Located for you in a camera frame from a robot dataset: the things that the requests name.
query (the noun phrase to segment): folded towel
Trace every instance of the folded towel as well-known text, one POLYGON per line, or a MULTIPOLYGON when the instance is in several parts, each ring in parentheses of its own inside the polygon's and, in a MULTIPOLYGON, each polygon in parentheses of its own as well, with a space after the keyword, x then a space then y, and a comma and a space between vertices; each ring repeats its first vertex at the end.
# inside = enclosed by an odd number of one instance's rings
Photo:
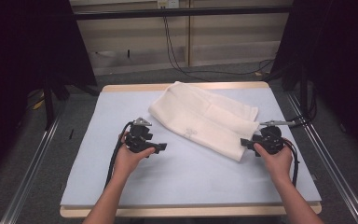
POLYGON ((235 161, 258 127, 257 107, 175 82, 149 107, 150 114, 174 133, 209 147, 235 161))

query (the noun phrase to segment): table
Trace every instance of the table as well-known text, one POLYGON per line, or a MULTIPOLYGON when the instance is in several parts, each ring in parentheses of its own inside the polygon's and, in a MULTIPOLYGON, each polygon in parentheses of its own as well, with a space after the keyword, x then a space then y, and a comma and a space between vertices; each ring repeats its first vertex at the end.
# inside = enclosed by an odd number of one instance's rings
MULTIPOLYGON (((103 88, 103 92, 137 92, 162 91, 171 84, 143 84, 143 85, 110 85, 103 88)), ((193 83, 206 90, 241 90, 268 89, 265 82, 224 82, 224 83, 193 83)), ((320 202, 309 202, 311 208, 320 213, 320 202)), ((62 206, 63 217, 85 217, 90 206, 62 206)), ((121 206, 117 210, 117 217, 230 217, 230 216, 278 216, 285 214, 281 203, 220 203, 220 204, 188 204, 183 206, 121 206)))

